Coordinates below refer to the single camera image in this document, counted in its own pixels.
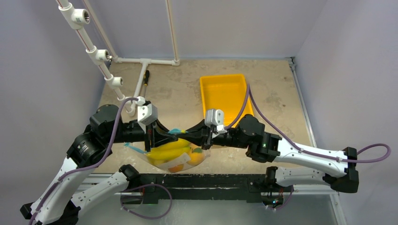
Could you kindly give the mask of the clear zip top bag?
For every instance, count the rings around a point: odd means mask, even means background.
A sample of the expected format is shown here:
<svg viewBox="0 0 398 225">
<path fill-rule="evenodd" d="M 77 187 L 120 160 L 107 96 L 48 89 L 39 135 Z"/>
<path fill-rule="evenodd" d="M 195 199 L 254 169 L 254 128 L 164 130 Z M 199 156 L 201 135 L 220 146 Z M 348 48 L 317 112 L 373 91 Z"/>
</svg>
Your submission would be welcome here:
<svg viewBox="0 0 398 225">
<path fill-rule="evenodd" d="M 152 148 L 150 151 L 137 148 L 130 142 L 125 143 L 124 146 L 134 150 L 139 158 L 152 166 L 170 173 L 194 168 L 210 157 L 210 153 L 206 150 L 181 138 Z"/>
</svg>

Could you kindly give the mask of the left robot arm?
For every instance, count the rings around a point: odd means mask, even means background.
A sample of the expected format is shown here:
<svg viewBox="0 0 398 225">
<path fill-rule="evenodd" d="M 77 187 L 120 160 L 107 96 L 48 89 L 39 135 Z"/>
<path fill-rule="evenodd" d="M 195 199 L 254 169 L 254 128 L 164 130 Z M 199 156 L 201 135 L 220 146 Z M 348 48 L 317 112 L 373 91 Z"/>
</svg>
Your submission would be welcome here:
<svg viewBox="0 0 398 225">
<path fill-rule="evenodd" d="M 121 109 L 103 105 L 90 117 L 84 132 L 69 147 L 63 164 L 42 196 L 20 211 L 31 225 L 74 225 L 89 208 L 118 192 L 146 188 L 132 165 L 123 165 L 107 180 L 77 192 L 81 183 L 111 154 L 114 143 L 145 142 L 146 147 L 176 140 L 156 119 L 124 123 Z"/>
</svg>

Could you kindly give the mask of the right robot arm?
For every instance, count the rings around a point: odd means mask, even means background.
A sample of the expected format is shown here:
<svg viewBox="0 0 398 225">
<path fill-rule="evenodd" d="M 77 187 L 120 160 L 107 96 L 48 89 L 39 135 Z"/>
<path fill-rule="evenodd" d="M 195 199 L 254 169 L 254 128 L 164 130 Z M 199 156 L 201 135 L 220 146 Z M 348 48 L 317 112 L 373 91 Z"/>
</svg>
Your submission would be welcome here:
<svg viewBox="0 0 398 225">
<path fill-rule="evenodd" d="M 178 138 L 187 140 L 207 150 L 213 145 L 246 149 L 246 156 L 259 163 L 282 162 L 310 168 L 308 178 L 316 183 L 327 184 L 331 189 L 343 193 L 356 193 L 359 187 L 359 173 L 356 164 L 357 151 L 347 147 L 344 150 L 322 150 L 296 143 L 287 138 L 265 131 L 265 125 L 257 118 L 246 114 L 238 124 L 225 133 L 216 133 L 204 121 L 188 129 Z"/>
</svg>

